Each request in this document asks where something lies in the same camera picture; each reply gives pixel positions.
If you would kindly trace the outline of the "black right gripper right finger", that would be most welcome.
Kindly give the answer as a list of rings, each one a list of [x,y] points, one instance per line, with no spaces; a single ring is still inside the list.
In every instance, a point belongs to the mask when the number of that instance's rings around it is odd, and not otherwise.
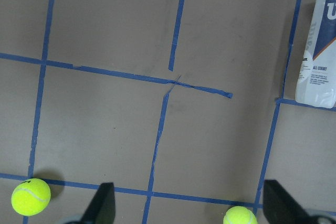
[[[325,214],[309,214],[275,179],[263,186],[263,213],[269,223],[335,223]]]

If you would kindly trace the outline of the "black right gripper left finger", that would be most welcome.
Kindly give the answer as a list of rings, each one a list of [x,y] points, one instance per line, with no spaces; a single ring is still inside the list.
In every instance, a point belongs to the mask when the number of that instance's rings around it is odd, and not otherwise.
[[[112,224],[115,216],[114,184],[102,183],[81,217],[80,223]]]

